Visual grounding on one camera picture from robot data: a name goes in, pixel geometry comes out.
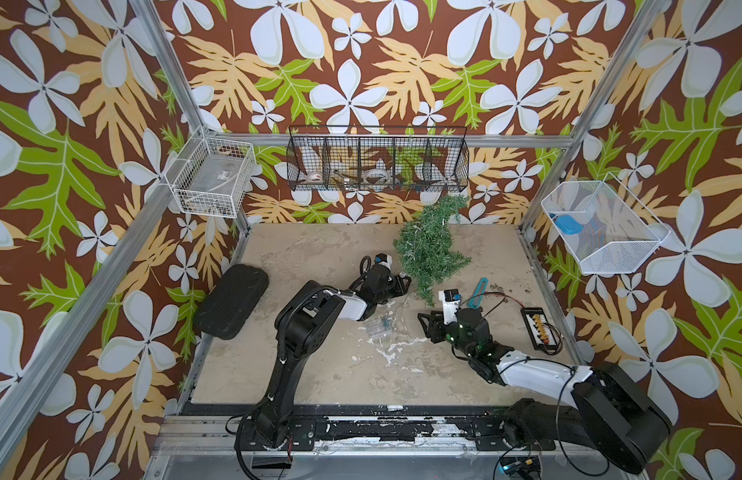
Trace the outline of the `clear string lights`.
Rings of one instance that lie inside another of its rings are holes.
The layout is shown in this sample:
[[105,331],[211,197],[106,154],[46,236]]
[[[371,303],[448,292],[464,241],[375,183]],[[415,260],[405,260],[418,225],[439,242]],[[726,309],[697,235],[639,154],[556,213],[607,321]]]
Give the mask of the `clear string lights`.
[[423,336],[423,329],[417,320],[417,315],[419,313],[426,313],[428,310],[429,307],[415,293],[394,298],[387,304],[378,306],[375,314],[370,319],[386,315],[392,316],[395,320],[395,331],[383,338],[369,339],[373,341],[381,340],[383,342],[408,342],[412,339],[421,338]]

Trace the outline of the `small green christmas tree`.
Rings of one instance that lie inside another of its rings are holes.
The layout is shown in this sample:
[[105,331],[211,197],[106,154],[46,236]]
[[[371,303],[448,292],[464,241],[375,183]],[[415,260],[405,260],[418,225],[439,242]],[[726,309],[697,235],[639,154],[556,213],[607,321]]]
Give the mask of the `small green christmas tree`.
[[402,270],[416,284],[416,295],[433,307],[433,288],[470,264],[471,258],[453,249],[449,221],[468,205],[465,197],[447,195],[427,205],[421,215],[407,222],[393,242]]

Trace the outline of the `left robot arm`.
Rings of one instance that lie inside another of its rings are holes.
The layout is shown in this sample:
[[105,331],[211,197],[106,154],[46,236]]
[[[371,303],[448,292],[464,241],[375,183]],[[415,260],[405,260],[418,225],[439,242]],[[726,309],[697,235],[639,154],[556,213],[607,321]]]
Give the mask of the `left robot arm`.
[[377,258],[347,289],[310,280],[276,317],[276,360],[262,399],[241,416],[236,445],[276,449],[287,442],[298,383],[309,357],[338,320],[365,321],[380,304],[406,295],[412,278]]

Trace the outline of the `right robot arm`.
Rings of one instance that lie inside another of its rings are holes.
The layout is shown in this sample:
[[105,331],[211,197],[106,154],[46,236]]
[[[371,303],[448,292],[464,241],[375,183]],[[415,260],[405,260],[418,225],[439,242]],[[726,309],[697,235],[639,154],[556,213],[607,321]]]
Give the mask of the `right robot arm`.
[[507,439],[556,441],[598,451],[609,465],[641,473],[671,434],[667,414],[618,365],[568,365],[532,357],[493,338],[481,310],[442,311],[417,319],[434,344],[447,343],[458,359],[489,384],[517,387],[552,399],[524,398],[505,413]]

